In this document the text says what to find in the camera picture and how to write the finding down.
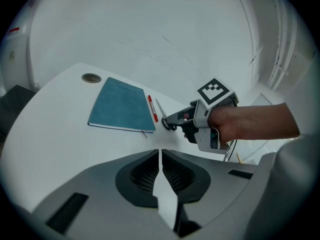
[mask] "white wall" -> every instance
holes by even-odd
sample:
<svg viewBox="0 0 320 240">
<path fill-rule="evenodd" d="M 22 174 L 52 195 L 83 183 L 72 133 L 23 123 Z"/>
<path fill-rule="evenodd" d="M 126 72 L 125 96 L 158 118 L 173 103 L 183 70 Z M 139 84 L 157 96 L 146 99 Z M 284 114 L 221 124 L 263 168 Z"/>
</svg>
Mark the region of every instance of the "white wall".
<svg viewBox="0 0 320 240">
<path fill-rule="evenodd" d="M 7 91 L 15 85 L 35 91 L 29 55 L 29 35 L 38 1 L 28 0 L 24 4 L 0 43 L 0 65 Z"/>
<path fill-rule="evenodd" d="M 296 43 L 292 58 L 287 68 L 288 75 L 284 75 L 276 89 L 284 96 L 288 95 L 293 86 L 310 67 L 314 54 L 317 50 L 315 40 L 313 39 L 307 25 L 298 14 L 297 24 L 298 30 Z"/>
<path fill-rule="evenodd" d="M 83 62 L 188 104 L 218 76 L 251 87 L 251 35 L 240 0 L 42 0 L 31 28 L 43 87 Z"/>
<path fill-rule="evenodd" d="M 241 0 L 250 26 L 253 46 L 252 83 L 271 71 L 278 48 L 279 23 L 275 0 Z"/>
<path fill-rule="evenodd" d="M 272 139 L 268 140 L 264 145 L 261 146 L 256 152 L 254 152 L 252 155 L 248 156 L 246 159 L 243 160 L 243 163 L 248 163 L 250 161 L 254 161 L 256 165 L 259 164 L 262 156 L 268 154 L 268 153 L 274 153 L 279 151 L 279 149 L 286 144 L 287 142 L 290 142 L 293 139 Z"/>
<path fill-rule="evenodd" d="M 285 102 L 285 97 L 277 92 L 272 91 L 266 85 L 261 82 L 257 82 L 245 95 L 245 98 L 240 100 L 239 106 L 251 106 L 252 103 L 256 100 L 256 98 L 262 94 L 271 104 L 281 104 Z"/>
</svg>

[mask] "white pipe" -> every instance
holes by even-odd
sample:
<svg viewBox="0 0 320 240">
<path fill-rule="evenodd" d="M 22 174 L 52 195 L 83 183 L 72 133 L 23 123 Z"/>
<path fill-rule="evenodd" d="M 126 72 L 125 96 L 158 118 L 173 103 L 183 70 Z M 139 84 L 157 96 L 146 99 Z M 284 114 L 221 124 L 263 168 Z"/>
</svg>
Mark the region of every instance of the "white pipe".
<svg viewBox="0 0 320 240">
<path fill-rule="evenodd" d="M 287 34 L 288 34 L 288 12 L 286 7 L 286 1 L 280 0 L 281 3 L 281 12 L 282 12 L 282 39 L 281 39 L 281 45 L 280 45 L 280 53 L 278 57 L 278 61 L 276 64 L 278 66 L 281 66 L 282 60 L 284 58 L 285 50 L 286 50 L 286 44 L 287 44 Z M 271 81 L 269 83 L 269 87 L 271 87 L 278 75 L 279 69 L 276 67 L 275 72 L 271 78 Z"/>
<path fill-rule="evenodd" d="M 40 87 L 36 80 L 35 71 L 32 66 L 31 52 L 30 52 L 30 38 L 31 38 L 31 28 L 32 28 L 33 19 L 34 19 L 37 7 L 39 6 L 41 0 L 34 0 L 34 1 L 35 1 L 35 5 L 33 6 L 31 15 L 26 23 L 28 33 L 27 33 L 27 39 L 26 39 L 25 53 L 26 53 L 26 70 L 28 73 L 29 85 L 32 91 L 38 92 L 40 90 Z"/>
<path fill-rule="evenodd" d="M 283 69 L 284 71 L 286 72 L 287 71 L 287 68 L 289 66 L 289 63 L 292 59 L 292 56 L 294 54 L 294 50 L 295 50 L 295 47 L 296 47 L 296 40 L 297 40 L 297 32 L 298 32 L 298 21 L 297 21 L 297 16 L 296 16 L 296 12 L 294 10 L 294 8 L 291 6 L 291 14 L 292 14 L 292 30 L 291 30 L 291 38 L 290 38 L 290 45 L 289 45 L 289 51 L 288 51 L 288 54 L 285 58 L 285 62 L 284 62 L 284 66 L 283 66 Z M 282 81 L 282 79 L 284 78 L 284 75 L 285 73 L 284 72 L 281 72 L 278 80 L 276 81 L 274 87 L 273 87 L 273 91 L 275 91 L 280 82 Z"/>
<path fill-rule="evenodd" d="M 282 37 L 282 21 L 281 21 L 281 13 L 280 13 L 280 4 L 279 4 L 279 0 L 274 0 L 275 2 L 275 6 L 276 6 L 276 11 L 277 11 L 277 17 L 278 17 L 278 48 L 276 50 L 276 55 L 275 55 L 275 61 L 274 61 L 274 65 L 277 64 L 278 59 L 279 59 L 279 53 L 280 53 L 280 45 L 281 45 L 281 37 Z M 268 84 L 266 86 L 268 86 L 269 88 L 271 87 L 271 80 L 274 77 L 274 74 L 276 72 L 276 66 L 273 67 L 272 69 L 272 73 L 271 76 L 269 78 Z"/>
</svg>

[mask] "gray plastic panel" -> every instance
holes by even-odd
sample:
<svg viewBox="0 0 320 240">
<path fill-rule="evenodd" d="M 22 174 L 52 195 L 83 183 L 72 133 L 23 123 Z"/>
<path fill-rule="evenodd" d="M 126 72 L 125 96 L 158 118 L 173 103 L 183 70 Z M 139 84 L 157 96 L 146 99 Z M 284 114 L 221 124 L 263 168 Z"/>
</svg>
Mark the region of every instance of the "gray plastic panel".
<svg viewBox="0 0 320 240">
<path fill-rule="evenodd" d="M 159 216 L 158 209 L 134 206 L 116 188 L 115 178 L 119 169 L 151 151 L 84 170 L 46 197 L 33 214 L 46 222 L 77 192 L 89 198 L 65 233 L 71 239 L 177 239 Z"/>
<path fill-rule="evenodd" d="M 254 173 L 257 168 L 252 164 L 210 160 L 174 150 L 170 150 L 170 152 L 202 167 L 211 177 L 210 186 L 201 200 L 184 205 L 188 218 L 202 227 L 222 213 L 249 182 L 249 179 L 234 176 L 228 172 L 239 170 Z"/>
<path fill-rule="evenodd" d="M 278 151 L 263 197 L 248 224 L 246 239 L 270 239 L 306 202 L 319 180 L 319 137 L 301 137 Z"/>
<path fill-rule="evenodd" d="M 218 217 L 186 236 L 186 239 L 244 239 L 249 220 L 263 196 L 275 155 L 264 155 L 252 178 L 236 199 Z"/>
</svg>

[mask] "black slot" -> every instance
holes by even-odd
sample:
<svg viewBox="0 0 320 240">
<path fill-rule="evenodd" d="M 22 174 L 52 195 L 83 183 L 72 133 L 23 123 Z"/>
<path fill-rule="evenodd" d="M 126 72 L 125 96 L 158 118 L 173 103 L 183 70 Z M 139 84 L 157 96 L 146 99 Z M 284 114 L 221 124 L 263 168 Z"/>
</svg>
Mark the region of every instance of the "black slot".
<svg viewBox="0 0 320 240">
<path fill-rule="evenodd" d="M 50 228 L 64 234 L 81 210 L 89 196 L 74 193 L 46 223 Z"/>
<path fill-rule="evenodd" d="M 210 186 L 209 173 L 170 151 L 162 150 L 163 174 L 180 204 L 199 201 Z"/>
<path fill-rule="evenodd" d="M 157 208 L 158 199 L 152 194 L 158 172 L 159 150 L 155 149 L 122 167 L 115 176 L 115 186 L 131 204 Z"/>
<path fill-rule="evenodd" d="M 188 219 L 184 206 L 178 204 L 173 231 L 181 238 L 201 229 L 198 223 Z"/>
<path fill-rule="evenodd" d="M 197 144 L 197 141 L 195 138 L 195 133 L 197 133 L 199 131 L 199 129 L 197 127 L 195 127 L 193 120 L 186 121 L 184 124 L 181 124 L 179 126 L 181 126 L 188 141 L 190 143 Z"/>
<path fill-rule="evenodd" d="M 180 119 L 184 119 L 184 112 L 183 111 L 178 113 L 178 120 L 180 120 Z"/>
<path fill-rule="evenodd" d="M 241 170 L 231 170 L 228 172 L 228 174 L 238 176 L 238 177 L 248 179 L 248 180 L 250 180 L 252 175 L 254 175 L 253 173 L 245 172 L 245 171 L 241 171 Z"/>
</svg>

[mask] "cable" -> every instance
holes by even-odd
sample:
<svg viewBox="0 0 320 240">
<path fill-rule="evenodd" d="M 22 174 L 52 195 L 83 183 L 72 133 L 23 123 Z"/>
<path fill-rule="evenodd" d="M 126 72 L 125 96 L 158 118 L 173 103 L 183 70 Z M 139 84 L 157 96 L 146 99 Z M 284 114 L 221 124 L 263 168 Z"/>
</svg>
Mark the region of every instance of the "cable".
<svg viewBox="0 0 320 240">
<path fill-rule="evenodd" d="M 229 145 L 228 143 L 226 143 L 226 146 L 227 146 L 228 148 L 230 148 L 234 142 L 235 142 L 235 140 L 233 139 L 233 140 L 231 141 L 230 145 Z M 226 159 L 227 159 L 227 154 L 224 156 L 223 161 L 225 162 Z"/>
<path fill-rule="evenodd" d="M 233 106 L 234 106 L 234 107 L 238 107 L 238 106 L 237 106 L 237 103 L 236 103 L 236 101 L 235 101 L 235 99 L 234 99 L 234 98 L 232 98 L 232 97 L 229 97 L 229 98 L 233 101 Z"/>
<path fill-rule="evenodd" d="M 235 150 L 236 145 L 237 145 L 237 139 L 235 140 L 235 143 L 234 143 L 234 146 L 233 146 L 231 155 L 229 156 L 228 162 L 230 161 L 230 158 L 231 158 L 231 156 L 232 156 L 232 154 L 233 154 L 233 152 L 234 152 L 234 150 Z"/>
</svg>

